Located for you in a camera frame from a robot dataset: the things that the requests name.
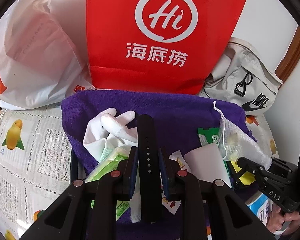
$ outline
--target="green package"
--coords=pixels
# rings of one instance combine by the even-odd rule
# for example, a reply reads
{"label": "green package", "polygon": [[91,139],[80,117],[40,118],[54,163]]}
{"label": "green package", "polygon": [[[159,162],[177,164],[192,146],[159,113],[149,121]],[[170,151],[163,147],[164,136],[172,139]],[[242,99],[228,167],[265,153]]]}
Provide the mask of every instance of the green package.
{"label": "green package", "polygon": [[198,136],[201,146],[205,146],[213,142],[217,143],[219,141],[219,128],[198,128]]}
{"label": "green package", "polygon": [[[90,173],[85,182],[95,181],[103,175],[117,169],[119,162],[128,159],[125,150],[116,148],[112,153]],[[130,207],[128,201],[117,201],[116,220],[118,220],[124,212]]]}

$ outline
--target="hi logo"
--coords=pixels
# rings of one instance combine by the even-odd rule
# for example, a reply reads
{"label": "hi logo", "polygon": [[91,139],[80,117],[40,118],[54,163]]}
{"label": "hi logo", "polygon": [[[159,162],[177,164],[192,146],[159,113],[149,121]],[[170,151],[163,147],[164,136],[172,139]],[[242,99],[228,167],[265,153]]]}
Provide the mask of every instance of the hi logo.
{"label": "hi logo", "polygon": [[194,31],[198,11],[192,0],[140,0],[135,20],[148,38],[172,43],[185,39]]}

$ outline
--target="white string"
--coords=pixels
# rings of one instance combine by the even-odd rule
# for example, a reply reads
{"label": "white string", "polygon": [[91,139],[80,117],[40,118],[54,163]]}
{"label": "white string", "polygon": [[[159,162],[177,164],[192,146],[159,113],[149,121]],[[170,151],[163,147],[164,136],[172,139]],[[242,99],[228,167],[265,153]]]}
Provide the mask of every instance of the white string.
{"label": "white string", "polygon": [[220,109],[218,109],[218,108],[216,107],[216,101],[213,101],[213,109],[216,110],[216,111],[221,115],[221,119],[223,120],[223,127],[222,127],[222,142],[223,142],[223,148],[224,148],[224,150],[225,150],[225,152],[226,152],[226,156],[223,157],[222,159],[225,160],[225,158],[226,158],[227,155],[228,155],[227,149],[226,149],[226,147],[225,147],[225,130],[226,130],[226,122],[225,122],[225,119],[226,119],[226,118],[225,118],[225,116],[223,115],[223,112],[222,112]]}

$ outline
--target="gray nike bag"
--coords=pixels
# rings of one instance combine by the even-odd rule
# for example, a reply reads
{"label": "gray nike bag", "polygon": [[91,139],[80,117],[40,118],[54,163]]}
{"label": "gray nike bag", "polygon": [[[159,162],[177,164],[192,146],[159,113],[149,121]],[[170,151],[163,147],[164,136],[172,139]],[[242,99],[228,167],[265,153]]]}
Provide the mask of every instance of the gray nike bag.
{"label": "gray nike bag", "polygon": [[263,114],[273,104],[282,81],[259,58],[250,43],[231,38],[199,95],[235,103],[247,115]]}

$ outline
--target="red screw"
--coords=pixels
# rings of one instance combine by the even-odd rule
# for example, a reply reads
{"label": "red screw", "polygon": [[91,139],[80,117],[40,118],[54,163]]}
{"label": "red screw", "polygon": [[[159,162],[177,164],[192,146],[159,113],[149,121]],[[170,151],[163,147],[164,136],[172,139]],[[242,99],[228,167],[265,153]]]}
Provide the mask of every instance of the red screw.
{"label": "red screw", "polygon": [[178,174],[180,177],[185,177],[185,176],[188,175],[188,172],[186,172],[186,171],[178,171],[177,174]]}
{"label": "red screw", "polygon": [[120,171],[112,171],[111,172],[111,176],[112,177],[119,177],[121,175],[121,172]]}

